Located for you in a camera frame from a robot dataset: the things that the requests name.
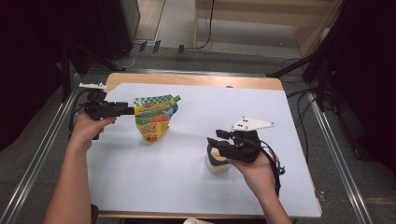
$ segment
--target white mounting plate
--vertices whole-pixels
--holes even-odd
[[[103,85],[102,82],[99,83],[99,84],[93,84],[93,83],[91,83],[91,84],[82,84],[82,83],[79,83],[79,86],[82,87],[82,88],[101,89],[101,90],[104,90],[104,89],[107,88],[107,86]]]
[[[260,119],[253,119],[249,117],[242,117],[235,125],[232,126],[232,130],[241,131],[241,132],[249,132],[255,131],[263,128],[271,128],[275,127],[274,122],[268,122]]]

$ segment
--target hand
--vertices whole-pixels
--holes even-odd
[[[261,152],[259,157],[252,163],[245,163],[228,159],[244,176],[247,185],[257,198],[265,197],[267,194],[276,193],[275,178],[270,162]]]
[[[97,134],[102,133],[105,127],[110,123],[114,123],[116,119],[117,118],[106,118],[93,120],[86,113],[78,115],[69,145],[88,150],[92,145],[92,139]]]

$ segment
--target colorful plastic package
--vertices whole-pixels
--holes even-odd
[[[169,121],[177,112],[180,96],[141,97],[134,99],[136,127],[149,143],[156,142],[169,128]]]

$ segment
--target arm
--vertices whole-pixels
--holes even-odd
[[[285,209],[276,196],[274,174],[271,170],[270,162],[264,154],[261,153],[253,163],[230,159],[228,161],[242,173],[247,185],[259,199],[268,223],[291,223]]]
[[[92,139],[115,120],[92,120],[87,114],[78,116],[44,223],[91,223],[87,151]]]

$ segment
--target red logo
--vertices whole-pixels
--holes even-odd
[[[145,108],[152,107],[153,105],[154,105],[153,103],[146,103]]]

